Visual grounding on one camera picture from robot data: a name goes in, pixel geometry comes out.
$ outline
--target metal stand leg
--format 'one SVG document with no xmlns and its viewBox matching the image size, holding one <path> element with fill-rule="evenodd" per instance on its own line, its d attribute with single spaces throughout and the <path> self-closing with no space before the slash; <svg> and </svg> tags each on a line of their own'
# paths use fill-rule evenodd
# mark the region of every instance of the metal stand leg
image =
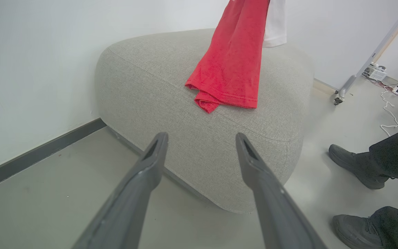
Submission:
<svg viewBox="0 0 398 249">
<path fill-rule="evenodd" d="M 357 79 L 357 76 L 352 75 L 351 77 L 349 77 L 348 81 L 345 83 L 345 85 L 342 87 L 342 89 L 340 89 L 339 92 L 336 91 L 339 94 L 339 97 L 334 99 L 334 105 L 338 105 L 345 100 L 346 93 L 351 88 L 352 84 L 354 84 L 356 79 Z"/>
</svg>

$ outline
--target white cloth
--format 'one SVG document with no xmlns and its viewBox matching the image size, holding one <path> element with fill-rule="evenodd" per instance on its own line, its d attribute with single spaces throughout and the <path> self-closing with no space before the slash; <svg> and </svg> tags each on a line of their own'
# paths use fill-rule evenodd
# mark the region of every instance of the white cloth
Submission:
<svg viewBox="0 0 398 249">
<path fill-rule="evenodd" d="M 262 47 L 276 47 L 286 43 L 285 0 L 270 0 Z"/>
</svg>

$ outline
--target caster wheel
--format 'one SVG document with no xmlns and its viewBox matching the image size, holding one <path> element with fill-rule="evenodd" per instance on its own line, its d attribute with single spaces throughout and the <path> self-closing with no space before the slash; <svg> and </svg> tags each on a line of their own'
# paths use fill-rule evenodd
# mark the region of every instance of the caster wheel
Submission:
<svg viewBox="0 0 398 249">
<path fill-rule="evenodd" d="M 334 105 L 338 105 L 340 103 L 342 103 L 343 101 L 340 98 L 335 98 L 334 99 Z"/>
</svg>

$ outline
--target red cloth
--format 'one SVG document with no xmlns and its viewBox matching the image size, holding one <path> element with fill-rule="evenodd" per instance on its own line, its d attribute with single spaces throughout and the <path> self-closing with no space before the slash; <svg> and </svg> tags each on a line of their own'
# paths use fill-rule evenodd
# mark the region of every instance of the red cloth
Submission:
<svg viewBox="0 0 398 249">
<path fill-rule="evenodd" d="M 269 0 L 230 0 L 211 45 L 185 85 L 211 113 L 220 104 L 257 107 L 260 60 Z"/>
</svg>

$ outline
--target ottoman seam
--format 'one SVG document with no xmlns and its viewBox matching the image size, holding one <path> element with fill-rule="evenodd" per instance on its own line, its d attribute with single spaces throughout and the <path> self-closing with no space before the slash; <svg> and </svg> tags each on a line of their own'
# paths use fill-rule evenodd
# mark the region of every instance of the ottoman seam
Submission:
<svg viewBox="0 0 398 249">
<path fill-rule="evenodd" d="M 125 62 L 127 62 L 127 63 L 130 63 L 131 65 L 133 65 L 133 66 L 139 68 L 140 70 L 146 72 L 147 74 L 150 74 L 150 75 L 152 75 L 153 77 L 155 77 L 155 78 L 157 78 L 157 79 L 159 79 L 159 80 L 165 82 L 165 83 L 168 84 L 169 86 L 175 88 L 175 89 L 178 90 L 183 96 L 188 97 L 188 98 L 190 97 L 190 96 L 186 95 L 185 93 L 182 93 L 182 92 L 180 91 L 180 89 L 177 88 L 174 84 L 172 84 L 172 83 L 170 83 L 170 82 L 168 82 L 168 81 L 162 79 L 161 77 L 158 77 L 158 76 L 156 76 L 156 75 L 154 75 L 154 74 L 148 72 L 147 70 L 145 70 L 145 69 L 143 69 L 143 68 L 141 68 L 141 67 L 139 67 L 139 66 L 137 66 L 137 65 L 135 65 L 135 64 L 133 64 L 133 63 L 131 63 L 130 61 L 124 59 L 123 57 L 120 57 L 118 54 L 116 54 L 115 52 L 113 52 L 112 49 L 110 49 L 110 47 L 108 47 L 108 50 L 109 50 L 112 54 L 114 54 L 116 57 L 122 59 L 123 61 L 125 61 Z M 299 136 L 299 134 L 300 134 L 299 132 L 297 132 L 296 135 L 294 135 L 293 137 L 287 138 L 287 139 L 286 139 L 286 138 L 285 138 L 285 139 L 284 139 L 284 138 L 279 138 L 279 137 L 270 137 L 270 136 L 268 136 L 268 135 L 266 135 L 266 134 L 263 134 L 262 132 L 259 132 L 259 131 L 256 131 L 256 130 L 254 130 L 254 129 L 248 128 L 248 126 L 247 126 L 246 124 L 244 124 L 244 123 L 241 123 L 243 126 L 240 125 L 240 124 L 238 124 L 238 123 L 236 123 L 235 121 L 233 121 L 232 119 L 228 118 L 226 115 L 223 115 L 222 113 L 218 112 L 217 110 L 215 110 L 215 112 L 218 113 L 218 114 L 219 114 L 220 116 L 222 116 L 223 118 L 225 118 L 226 120 L 231 121 L 232 124 L 233 124 L 234 126 L 240 126 L 240 127 L 242 127 L 242 128 L 245 128 L 245 129 L 247 129 L 247 130 L 253 132 L 254 134 L 257 134 L 259 137 L 264 137 L 264 138 L 270 139 L 270 140 L 272 140 L 272 141 L 276 141 L 276 142 L 285 142 L 285 143 L 287 143 L 287 142 L 292 142 L 292 141 L 294 141 L 294 140 L 297 138 L 297 136 Z"/>
<path fill-rule="evenodd" d="M 286 167 L 286 162 L 287 161 L 288 161 L 288 144 L 285 145 L 285 160 L 283 161 L 281 175 L 278 178 L 281 178 L 283 176 L 283 172 L 285 171 L 285 167 Z"/>
</svg>

